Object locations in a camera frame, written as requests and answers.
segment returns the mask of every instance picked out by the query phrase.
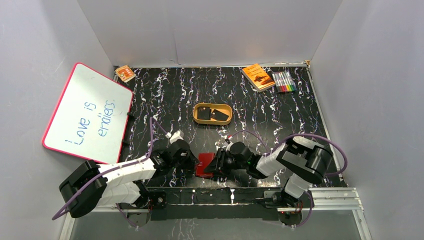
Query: white wall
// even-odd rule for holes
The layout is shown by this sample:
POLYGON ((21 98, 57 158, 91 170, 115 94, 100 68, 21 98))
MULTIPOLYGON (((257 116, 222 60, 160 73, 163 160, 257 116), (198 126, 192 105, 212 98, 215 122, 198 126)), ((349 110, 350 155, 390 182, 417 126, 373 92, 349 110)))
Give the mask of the white wall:
POLYGON ((79 0, 113 65, 310 60, 342 0, 79 0))
POLYGON ((344 0, 311 62, 376 240, 424 236, 424 1, 344 0))
POLYGON ((76 0, 3 0, 0 6, 0 239, 57 239, 59 184, 83 161, 41 138, 75 62, 113 67, 76 0))

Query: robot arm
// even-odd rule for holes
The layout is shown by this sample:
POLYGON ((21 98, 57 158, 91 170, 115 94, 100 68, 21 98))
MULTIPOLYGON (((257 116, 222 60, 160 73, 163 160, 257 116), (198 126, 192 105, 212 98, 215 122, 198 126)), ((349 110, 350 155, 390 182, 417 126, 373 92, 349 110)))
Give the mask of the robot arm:
POLYGON ((267 206, 294 207, 304 192, 313 184, 321 184, 333 152, 329 145, 321 145, 301 136, 295 136, 269 155, 253 154, 242 142, 229 142, 226 149, 220 148, 215 159, 205 168, 206 173, 226 176, 231 170, 246 169, 256 179, 264 179, 276 171, 287 168, 293 175, 283 191, 267 199, 267 206))
MULTIPOLYGON (((131 162, 139 163, 121 167, 96 179, 69 205, 70 215, 73 218, 79 218, 91 212, 96 206, 115 203, 145 206, 149 201, 150 193, 141 180, 165 175, 175 167, 192 167, 193 161, 196 161, 189 144, 183 140, 182 132, 174 133, 169 138, 169 142, 170 146, 167 149, 153 151, 148 159, 132 160, 131 162)), ((96 164, 93 160, 88 160, 60 184, 60 193, 67 202, 96 175, 129 163, 130 161, 96 164)))

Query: book cover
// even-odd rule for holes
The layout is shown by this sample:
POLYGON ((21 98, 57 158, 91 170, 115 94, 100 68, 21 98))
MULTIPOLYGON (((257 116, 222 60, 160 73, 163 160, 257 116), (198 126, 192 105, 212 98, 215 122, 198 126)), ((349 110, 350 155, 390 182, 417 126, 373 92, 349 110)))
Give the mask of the book cover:
POLYGON ((134 72, 131 70, 130 66, 125 65, 115 70, 118 77, 124 82, 128 82, 129 80, 136 77, 134 72))
POLYGON ((267 72, 257 63, 247 66, 241 71, 258 92, 265 91, 276 84, 267 72))

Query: wooden tray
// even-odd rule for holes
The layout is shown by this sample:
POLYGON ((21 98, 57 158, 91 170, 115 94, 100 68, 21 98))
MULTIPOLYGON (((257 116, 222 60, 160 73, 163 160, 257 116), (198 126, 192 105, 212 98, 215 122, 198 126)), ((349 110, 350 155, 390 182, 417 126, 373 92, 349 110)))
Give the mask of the wooden tray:
POLYGON ((194 106, 193 117, 194 117, 194 121, 198 124, 227 125, 231 122, 231 119, 233 118, 233 109, 226 104, 213 104, 213 103, 202 102, 194 106), (212 112, 214 109, 217 109, 220 112, 223 112, 224 114, 228 115, 229 117, 226 121, 218 121, 213 118, 211 118, 210 120, 198 119, 198 109, 200 107, 209 107, 210 112, 212 112))

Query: black marble table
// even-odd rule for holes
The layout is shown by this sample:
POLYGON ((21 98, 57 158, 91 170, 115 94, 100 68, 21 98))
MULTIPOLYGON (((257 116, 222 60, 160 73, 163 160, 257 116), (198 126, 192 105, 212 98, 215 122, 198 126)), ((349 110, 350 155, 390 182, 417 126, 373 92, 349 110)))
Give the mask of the black marble table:
MULTIPOLYGON (((241 67, 190 68, 133 68, 136 79, 127 83, 133 90, 132 113, 128 122, 127 139, 121 161, 140 158, 147 153, 150 143, 149 117, 155 117, 167 131, 182 130, 191 151, 216 153, 224 146, 224 139, 239 130, 250 130, 272 148, 279 140, 292 133, 311 133, 326 137, 323 121, 312 90, 306 67, 265 67, 272 72, 289 70, 298 91, 278 93, 270 88, 257 92, 241 73, 241 67), (194 122, 193 109, 198 103, 227 104, 232 107, 229 125, 201 125, 194 122)), ((253 152, 264 153, 265 148, 248 133, 234 137, 243 141, 253 152)), ((164 148, 168 139, 157 127, 153 149, 164 148)), ((333 162, 329 172, 336 171, 333 162)), ((215 179, 195 177, 192 170, 174 169, 166 176, 145 181, 148 187, 282 187, 292 173, 283 169, 266 179, 255 179, 245 170, 234 170, 228 177, 215 179)), ((322 187, 343 187, 338 177, 326 178, 322 187)))

